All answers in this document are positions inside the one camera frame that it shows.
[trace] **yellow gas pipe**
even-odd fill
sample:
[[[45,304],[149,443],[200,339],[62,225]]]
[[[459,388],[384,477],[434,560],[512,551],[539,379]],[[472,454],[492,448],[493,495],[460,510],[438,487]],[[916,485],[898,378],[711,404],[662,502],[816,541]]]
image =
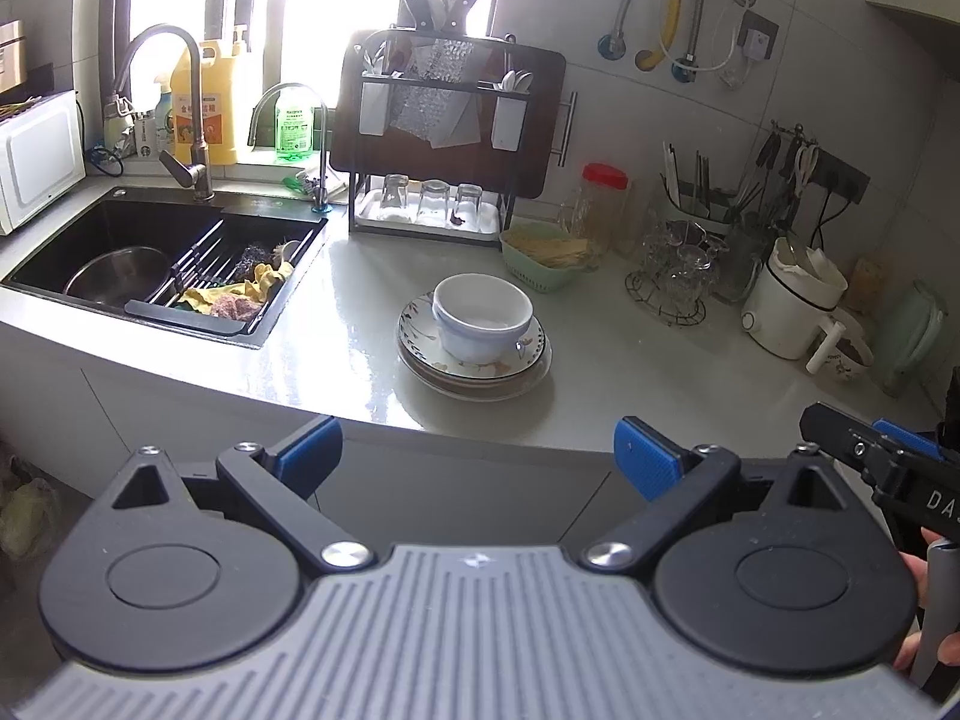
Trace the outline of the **yellow gas pipe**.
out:
[[[666,22],[664,24],[662,37],[664,38],[664,45],[668,49],[673,45],[673,39],[677,36],[677,28],[680,24],[680,1],[681,0],[670,0],[670,4],[667,7]],[[649,71],[656,68],[656,66],[665,59],[666,55],[664,54],[664,50],[658,47],[651,52],[648,52],[648,50],[637,52],[637,58],[634,61],[638,70],[649,73]]]

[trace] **stack of plates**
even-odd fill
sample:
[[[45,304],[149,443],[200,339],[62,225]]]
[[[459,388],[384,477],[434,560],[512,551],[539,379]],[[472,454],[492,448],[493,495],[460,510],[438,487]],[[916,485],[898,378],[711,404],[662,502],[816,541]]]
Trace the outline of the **stack of plates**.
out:
[[[400,313],[397,324],[400,359],[430,389],[458,400],[509,400],[531,391],[550,370],[553,349],[534,317],[517,350],[488,365],[461,362],[440,345],[433,317],[433,293],[421,295]]]

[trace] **finger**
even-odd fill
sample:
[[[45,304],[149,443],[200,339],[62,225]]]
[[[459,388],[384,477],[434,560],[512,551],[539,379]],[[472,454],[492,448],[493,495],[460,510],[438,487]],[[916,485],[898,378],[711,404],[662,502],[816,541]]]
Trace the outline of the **finger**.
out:
[[[910,634],[904,640],[904,644],[901,645],[901,651],[896,653],[896,659],[894,659],[894,669],[898,671],[906,671],[910,668],[910,665],[913,664],[917,657],[917,650],[920,649],[920,634]]]
[[[941,664],[960,666],[960,634],[950,634],[940,643],[937,659]]]
[[[926,603],[926,560],[921,560],[916,555],[907,555],[901,552],[901,557],[906,563],[906,567],[913,574],[914,581],[917,583],[917,595],[920,596],[920,607],[925,608]]]

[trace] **white microwave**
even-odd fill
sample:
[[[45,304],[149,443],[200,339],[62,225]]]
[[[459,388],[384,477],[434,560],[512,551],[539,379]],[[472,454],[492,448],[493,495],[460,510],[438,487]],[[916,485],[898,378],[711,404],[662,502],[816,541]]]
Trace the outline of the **white microwave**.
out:
[[[0,122],[0,235],[40,213],[83,180],[73,92],[52,95]]]

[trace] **white countertop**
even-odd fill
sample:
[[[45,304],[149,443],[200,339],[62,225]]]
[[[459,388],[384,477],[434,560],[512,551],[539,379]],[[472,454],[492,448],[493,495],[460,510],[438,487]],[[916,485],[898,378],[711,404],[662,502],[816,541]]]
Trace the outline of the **white countertop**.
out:
[[[111,186],[157,179],[88,178],[0,242],[0,277]],[[218,190],[286,194],[282,187],[218,183]],[[458,272],[506,277],[500,254],[469,245],[381,235],[347,237],[344,218],[280,315],[262,349],[126,322],[0,289],[0,320],[98,358],[216,391],[329,413],[361,425],[504,445],[610,452],[613,427],[637,415],[684,446],[720,443],[744,457],[777,456],[798,439],[818,400],[873,420],[928,430],[935,410],[915,388],[892,400],[867,379],[846,386],[779,360],[716,301],[698,327],[669,328],[635,305],[616,259],[552,295],[528,290],[554,349],[550,375],[514,401],[455,401],[421,384],[398,360],[400,310]]]

